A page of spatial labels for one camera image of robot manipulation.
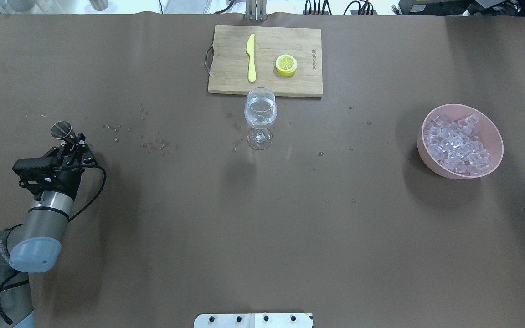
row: bowl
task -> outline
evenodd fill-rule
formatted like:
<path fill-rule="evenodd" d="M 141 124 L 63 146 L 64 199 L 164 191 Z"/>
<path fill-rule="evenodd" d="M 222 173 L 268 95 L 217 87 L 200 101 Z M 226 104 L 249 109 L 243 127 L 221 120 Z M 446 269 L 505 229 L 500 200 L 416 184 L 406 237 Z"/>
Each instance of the bowl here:
<path fill-rule="evenodd" d="M 475 176 L 457 174 L 444 168 L 433 158 L 431 153 L 429 153 L 427 147 L 425 146 L 423 129 L 425 128 L 426 122 L 431 121 L 440 114 L 447 116 L 450 121 L 457 121 L 471 114 L 476 114 L 479 117 L 479 122 L 477 122 L 476 125 L 479 129 L 479 133 L 477 133 L 477 135 L 479 136 L 479 140 L 481 143 L 483 143 L 485 149 L 491 154 L 489 162 L 490 167 L 486 169 L 485 172 Z M 479 110 L 462 104 L 446 104 L 432 110 L 427 115 L 421 125 L 421 129 L 418 131 L 417 147 L 418 153 L 427 167 L 440 176 L 456 180 L 467 180 L 476 177 L 487 176 L 498 168 L 499 164 L 502 162 L 502 158 L 504 157 L 504 141 L 502 140 L 502 135 L 499 133 L 499 130 L 495 124 Z"/>

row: knife handle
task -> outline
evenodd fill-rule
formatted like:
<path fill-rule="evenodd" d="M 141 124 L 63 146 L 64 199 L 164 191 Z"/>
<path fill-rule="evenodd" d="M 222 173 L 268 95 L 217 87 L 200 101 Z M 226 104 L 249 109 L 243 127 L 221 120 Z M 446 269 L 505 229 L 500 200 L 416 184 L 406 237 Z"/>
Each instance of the knife handle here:
<path fill-rule="evenodd" d="M 254 82 L 257 80 L 257 71 L 254 68 L 254 54 L 248 57 L 248 81 Z"/>

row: glass of water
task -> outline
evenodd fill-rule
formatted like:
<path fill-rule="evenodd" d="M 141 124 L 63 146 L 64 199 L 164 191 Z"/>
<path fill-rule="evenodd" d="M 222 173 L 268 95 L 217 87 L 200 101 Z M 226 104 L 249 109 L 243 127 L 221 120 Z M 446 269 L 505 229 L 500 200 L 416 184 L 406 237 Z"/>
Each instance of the glass of water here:
<path fill-rule="evenodd" d="M 269 127 L 277 118 L 275 94 L 266 87 L 255 87 L 246 97 L 244 118 L 252 127 L 246 139 L 248 145 L 256 150 L 267 149 L 273 141 Z"/>

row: yellow knife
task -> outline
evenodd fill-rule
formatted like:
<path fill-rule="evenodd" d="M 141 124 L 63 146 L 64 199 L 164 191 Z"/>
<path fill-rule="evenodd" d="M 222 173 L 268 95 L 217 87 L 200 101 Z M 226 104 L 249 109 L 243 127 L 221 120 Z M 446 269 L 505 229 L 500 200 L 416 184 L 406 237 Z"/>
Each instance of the yellow knife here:
<path fill-rule="evenodd" d="M 248 54 L 248 81 L 254 82 L 257 80 L 257 71 L 254 68 L 254 34 L 250 35 L 248 42 L 246 42 L 246 53 Z"/>

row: lemon slice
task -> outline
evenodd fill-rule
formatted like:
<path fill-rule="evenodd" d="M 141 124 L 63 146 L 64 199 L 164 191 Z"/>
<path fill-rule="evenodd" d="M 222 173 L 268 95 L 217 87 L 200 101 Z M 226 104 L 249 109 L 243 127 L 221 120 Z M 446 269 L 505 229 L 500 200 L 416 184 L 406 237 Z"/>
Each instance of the lemon slice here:
<path fill-rule="evenodd" d="M 275 67 L 279 74 L 290 77 L 297 70 L 297 60 L 291 55 L 280 55 L 275 62 Z"/>

